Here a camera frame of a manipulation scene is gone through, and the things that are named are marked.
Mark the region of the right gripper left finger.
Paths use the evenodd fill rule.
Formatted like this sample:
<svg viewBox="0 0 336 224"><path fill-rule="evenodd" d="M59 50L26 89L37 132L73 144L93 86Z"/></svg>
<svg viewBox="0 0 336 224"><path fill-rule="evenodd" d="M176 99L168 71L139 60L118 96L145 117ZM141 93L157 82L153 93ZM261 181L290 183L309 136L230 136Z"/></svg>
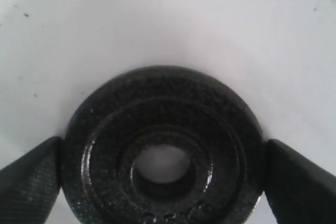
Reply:
<svg viewBox="0 0 336 224"><path fill-rule="evenodd" d="M45 223L60 191L61 138L1 169L1 223Z"/></svg>

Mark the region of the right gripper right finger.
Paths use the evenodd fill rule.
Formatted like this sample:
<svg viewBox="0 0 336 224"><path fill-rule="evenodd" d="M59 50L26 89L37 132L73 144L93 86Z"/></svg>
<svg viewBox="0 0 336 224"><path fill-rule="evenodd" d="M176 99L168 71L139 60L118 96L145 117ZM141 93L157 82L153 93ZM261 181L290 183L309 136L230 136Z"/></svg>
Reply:
<svg viewBox="0 0 336 224"><path fill-rule="evenodd" d="M265 195L277 223L335 223L335 176L283 142L267 142Z"/></svg>

